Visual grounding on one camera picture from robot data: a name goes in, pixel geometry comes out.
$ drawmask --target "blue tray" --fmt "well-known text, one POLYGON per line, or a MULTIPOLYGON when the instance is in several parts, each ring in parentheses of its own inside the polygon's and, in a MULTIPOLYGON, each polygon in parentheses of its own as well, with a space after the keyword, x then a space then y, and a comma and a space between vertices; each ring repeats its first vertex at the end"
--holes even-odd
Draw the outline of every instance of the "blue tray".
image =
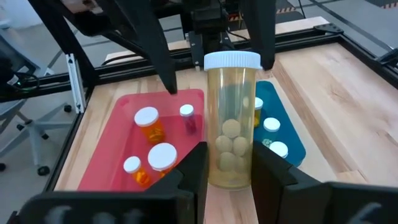
POLYGON ((287 145, 289 154, 286 160, 298 167, 304 160, 305 149, 272 83, 267 81, 257 82, 256 97, 262 99, 264 105, 261 110, 260 125, 254 128, 254 140, 262 142, 265 132, 262 123, 266 118, 278 119, 280 129, 276 141, 281 141, 287 145))

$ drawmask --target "red tray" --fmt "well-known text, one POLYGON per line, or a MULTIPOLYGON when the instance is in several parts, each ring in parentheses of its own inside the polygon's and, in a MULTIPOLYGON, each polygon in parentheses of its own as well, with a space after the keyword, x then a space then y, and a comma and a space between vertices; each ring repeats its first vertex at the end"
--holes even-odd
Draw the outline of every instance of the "red tray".
POLYGON ((165 142, 177 149, 177 162, 203 140, 204 95, 201 90, 179 90, 176 95, 158 92, 122 96, 112 110, 78 190, 144 191, 145 188, 123 170, 123 163, 130 156, 141 159, 152 184, 160 179, 160 174, 150 168, 147 160, 153 145, 147 142, 140 127, 134 122, 135 113, 146 106, 153 106, 159 111, 159 119, 166 134, 165 142), (180 116, 180 107, 184 104, 191 104, 195 109, 197 131, 194 134, 186 132, 180 116))

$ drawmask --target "wooden board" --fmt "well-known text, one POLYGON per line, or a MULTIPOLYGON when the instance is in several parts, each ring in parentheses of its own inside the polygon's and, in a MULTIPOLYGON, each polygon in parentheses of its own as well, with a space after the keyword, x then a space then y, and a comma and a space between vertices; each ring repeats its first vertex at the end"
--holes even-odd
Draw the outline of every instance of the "wooden board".
MULTIPOLYGON (((316 17, 277 24, 276 29, 288 32, 324 23, 316 17)), ((169 47, 187 46, 176 42, 169 47)), ((398 186, 398 91, 355 56, 338 44, 284 52, 272 71, 256 76, 274 84, 307 150, 302 171, 320 181, 398 186)), ((206 93, 206 81, 205 72, 177 72, 179 89, 206 93)), ((164 90, 158 76, 97 86, 55 190, 78 187, 119 97, 164 90)), ((205 221, 258 223, 251 189, 228 192, 209 186, 205 221)))

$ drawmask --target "floor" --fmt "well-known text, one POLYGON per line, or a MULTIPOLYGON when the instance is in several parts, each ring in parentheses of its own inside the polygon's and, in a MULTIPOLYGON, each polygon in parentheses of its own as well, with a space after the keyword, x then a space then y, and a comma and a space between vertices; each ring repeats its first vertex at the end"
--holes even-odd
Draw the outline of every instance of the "floor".
MULTIPOLYGON (((389 49, 398 47, 398 7, 397 0, 302 0, 306 17, 323 16, 342 28, 359 44, 377 56, 389 49)), ((280 10, 277 22, 286 22, 302 18, 298 0, 278 0, 280 10)), ((168 42, 183 40, 181 22, 178 16, 161 19, 168 42)), ((72 27, 77 39, 83 46, 94 66, 100 66, 106 55, 125 50, 104 37, 85 37, 72 27)), ((55 73, 67 71, 65 55, 44 26, 35 26, 23 30, 9 30, 9 35, 26 52, 50 67, 55 73)), ((73 103, 70 92, 31 98, 22 108, 28 117, 38 118, 63 102, 73 103)), ((54 120, 72 121, 74 114, 60 112, 54 120)), ((15 119, 0 135, 0 146, 13 137, 16 129, 15 119)), ((52 167, 68 130, 48 132, 50 139, 43 141, 42 156, 45 164, 52 167)), ((32 164, 29 141, 0 159, 7 169, 0 173, 0 223, 6 223, 11 212, 19 210, 26 200, 42 191, 47 178, 39 177, 32 164)))

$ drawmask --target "plastic bottle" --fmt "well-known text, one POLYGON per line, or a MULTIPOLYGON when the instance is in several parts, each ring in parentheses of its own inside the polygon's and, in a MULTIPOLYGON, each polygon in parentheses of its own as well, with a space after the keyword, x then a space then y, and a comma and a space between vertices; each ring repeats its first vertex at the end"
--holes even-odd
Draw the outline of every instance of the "plastic bottle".
POLYGON ((261 109, 262 109, 262 99, 256 97, 254 100, 254 127, 258 127, 260 124, 260 118, 261 118, 261 109))
POLYGON ((217 187, 241 189, 251 184, 254 99, 260 59, 259 54, 243 51, 205 55, 208 181, 217 187))
POLYGON ((134 116, 134 121, 141 128, 151 144, 158 144, 165 139, 162 123, 159 121, 159 112, 151 106, 140 109, 134 116))
POLYGON ((169 143, 160 143, 148 153, 148 162, 152 169, 159 171, 160 176, 170 172, 177 161, 177 150, 169 143))
POLYGON ((195 123, 194 110, 192 105, 182 105, 180 107, 180 115, 184 120, 185 129, 188 134, 195 133, 197 131, 197 125, 195 123))
POLYGON ((266 118, 262 124, 264 135, 262 137, 263 145, 269 147, 272 142, 276 141, 280 122, 276 118, 266 118))
POLYGON ((137 156, 128 157, 124 161, 123 169, 128 174, 131 174, 141 187, 150 186, 150 177, 141 166, 141 160, 137 156))
POLYGON ((286 144, 283 142, 280 142, 280 141, 271 143, 271 145, 269 146, 269 149, 284 159, 289 154, 289 150, 287 149, 286 144))

